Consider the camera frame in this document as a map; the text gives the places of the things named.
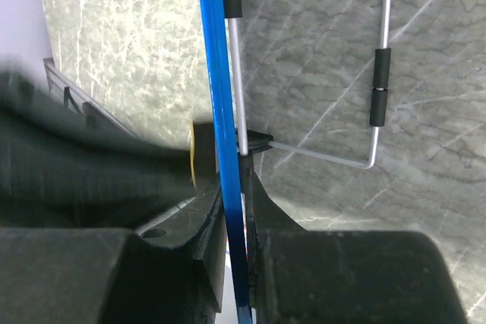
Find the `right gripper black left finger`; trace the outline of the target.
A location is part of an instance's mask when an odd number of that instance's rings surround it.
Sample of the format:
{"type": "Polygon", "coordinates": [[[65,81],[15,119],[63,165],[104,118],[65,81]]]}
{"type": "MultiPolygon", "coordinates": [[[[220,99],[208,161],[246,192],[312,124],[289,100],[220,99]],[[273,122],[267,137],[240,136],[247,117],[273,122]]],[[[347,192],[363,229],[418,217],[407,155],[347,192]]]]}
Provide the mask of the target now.
{"type": "Polygon", "coordinates": [[[146,234],[3,228],[3,323],[212,323],[226,227],[218,182],[146,234]]]}

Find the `blue framed whiteboard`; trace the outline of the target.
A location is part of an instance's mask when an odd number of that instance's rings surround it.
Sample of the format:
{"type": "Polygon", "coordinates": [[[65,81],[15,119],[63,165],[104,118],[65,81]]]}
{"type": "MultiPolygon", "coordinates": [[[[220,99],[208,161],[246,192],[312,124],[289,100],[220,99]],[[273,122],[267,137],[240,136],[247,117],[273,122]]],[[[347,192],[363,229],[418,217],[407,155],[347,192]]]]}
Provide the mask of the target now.
{"type": "Polygon", "coordinates": [[[200,0],[200,9],[213,107],[222,202],[232,265],[235,307],[239,323],[252,323],[223,0],[200,0]]]}

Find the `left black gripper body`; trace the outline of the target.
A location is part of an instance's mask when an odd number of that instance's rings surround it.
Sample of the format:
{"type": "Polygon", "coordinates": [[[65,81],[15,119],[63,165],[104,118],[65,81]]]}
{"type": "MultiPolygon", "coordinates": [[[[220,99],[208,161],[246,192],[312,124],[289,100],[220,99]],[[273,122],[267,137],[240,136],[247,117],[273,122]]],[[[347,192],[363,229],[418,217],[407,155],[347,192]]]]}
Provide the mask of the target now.
{"type": "Polygon", "coordinates": [[[188,151],[91,127],[2,66],[2,224],[135,228],[195,194],[188,151]]]}

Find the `yellow whiteboard eraser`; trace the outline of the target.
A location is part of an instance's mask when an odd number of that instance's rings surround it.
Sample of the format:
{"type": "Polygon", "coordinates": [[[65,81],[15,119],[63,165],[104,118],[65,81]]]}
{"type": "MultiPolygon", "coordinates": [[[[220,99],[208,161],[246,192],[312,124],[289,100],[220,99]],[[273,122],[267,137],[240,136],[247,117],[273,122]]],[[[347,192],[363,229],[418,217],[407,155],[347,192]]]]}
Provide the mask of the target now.
{"type": "Polygon", "coordinates": [[[203,190],[216,174],[216,138],[212,121],[191,123],[191,180],[196,190],[203,190]]]}

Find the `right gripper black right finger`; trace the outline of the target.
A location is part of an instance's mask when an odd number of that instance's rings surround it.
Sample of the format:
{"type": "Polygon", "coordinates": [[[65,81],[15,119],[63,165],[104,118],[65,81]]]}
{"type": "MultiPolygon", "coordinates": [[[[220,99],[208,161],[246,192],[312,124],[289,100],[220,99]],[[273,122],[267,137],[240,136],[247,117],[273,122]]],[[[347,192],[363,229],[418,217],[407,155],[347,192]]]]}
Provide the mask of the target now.
{"type": "Polygon", "coordinates": [[[309,231],[240,160],[251,306],[259,323],[464,323],[436,244],[416,231],[309,231]]]}

